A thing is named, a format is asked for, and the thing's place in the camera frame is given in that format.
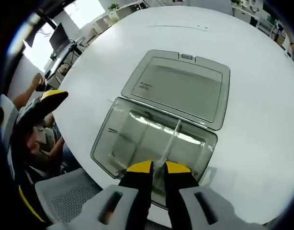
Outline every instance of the potted plant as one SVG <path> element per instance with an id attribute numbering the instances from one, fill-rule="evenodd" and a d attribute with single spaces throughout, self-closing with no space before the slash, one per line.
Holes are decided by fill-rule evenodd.
<path id="1" fill-rule="evenodd" d="M 240 5 L 241 4 L 241 0 L 231 0 L 231 2 L 235 5 Z"/>
<path id="2" fill-rule="evenodd" d="M 115 4 L 115 3 L 111 4 L 111 6 L 108 7 L 108 10 L 109 10 L 108 16 L 111 19 L 112 24 L 115 24 L 116 22 L 119 21 L 119 17 L 116 13 L 117 9 L 119 9 L 119 6 L 118 4 Z"/>
<path id="3" fill-rule="evenodd" d="M 119 6 L 118 6 L 118 4 L 115 4 L 115 3 L 111 4 L 111 6 L 108 7 L 108 10 L 109 10 L 110 12 L 111 12 L 111 11 L 115 11 L 115 10 L 117 10 L 117 9 L 119 9 Z"/>

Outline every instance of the computer monitor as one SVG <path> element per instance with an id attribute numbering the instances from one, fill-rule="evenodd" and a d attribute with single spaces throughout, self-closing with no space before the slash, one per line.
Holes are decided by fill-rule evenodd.
<path id="1" fill-rule="evenodd" d="M 70 44 L 70 40 L 61 23 L 53 32 L 49 42 L 57 56 Z"/>

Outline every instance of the window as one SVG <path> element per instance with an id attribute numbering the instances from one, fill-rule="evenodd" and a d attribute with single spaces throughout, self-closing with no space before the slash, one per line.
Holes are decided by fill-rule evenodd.
<path id="1" fill-rule="evenodd" d="M 79 29 L 105 13 L 98 0 L 76 0 L 65 7 L 64 10 Z"/>
<path id="2" fill-rule="evenodd" d="M 24 54 L 27 58 L 41 71 L 45 71 L 45 66 L 50 60 L 50 55 L 53 49 L 49 43 L 49 39 L 54 32 L 54 29 L 46 23 L 35 35 L 32 47 L 29 47 L 26 42 Z"/>

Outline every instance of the gray mesh chair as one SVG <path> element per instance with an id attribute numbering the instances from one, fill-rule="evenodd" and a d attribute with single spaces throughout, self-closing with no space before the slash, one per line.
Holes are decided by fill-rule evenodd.
<path id="1" fill-rule="evenodd" d="M 35 184 L 38 199 L 52 223 L 70 222 L 82 205 L 102 189 L 80 168 Z"/>

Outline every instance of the desk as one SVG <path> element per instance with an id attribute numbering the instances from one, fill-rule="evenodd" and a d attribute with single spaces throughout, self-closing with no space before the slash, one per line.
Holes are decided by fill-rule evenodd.
<path id="1" fill-rule="evenodd" d="M 60 54 L 59 56 L 57 56 L 56 60 L 53 62 L 53 65 L 50 66 L 48 69 L 46 69 L 46 74 L 45 74 L 45 78 L 47 80 L 50 80 L 50 78 L 52 78 L 57 69 L 63 64 L 63 61 L 66 59 L 67 55 L 70 52 L 76 52 L 78 55 L 81 55 L 82 52 L 77 48 L 77 44 L 76 43 L 71 43 L 69 44 Z"/>
<path id="2" fill-rule="evenodd" d="M 194 28 L 195 23 L 207 29 Z M 275 42 L 217 11 L 186 6 L 137 11 L 85 50 L 60 86 L 68 98 L 54 111 L 78 162 L 102 188 L 119 183 L 90 158 L 90 151 L 112 102 L 151 49 L 230 68 L 225 120 L 215 132 L 218 143 L 206 169 L 216 172 L 200 184 L 230 201 L 245 221 L 262 224 L 275 218 L 294 192 L 294 69 Z M 151 206 L 148 218 L 170 226 L 167 211 L 158 206 Z"/>
<path id="3" fill-rule="evenodd" d="M 255 20 L 257 20 L 257 21 L 259 20 L 259 17 L 256 16 L 255 14 L 253 14 L 253 12 L 250 13 L 249 11 L 247 11 L 247 10 L 241 8 L 240 6 L 232 5 L 232 9 L 233 9 L 233 10 L 238 9 L 238 10 L 240 10 L 241 12 L 243 12 L 243 13 L 245 13 L 245 14 L 249 14 L 249 15 L 250 15 L 251 17 L 253 17 Z"/>

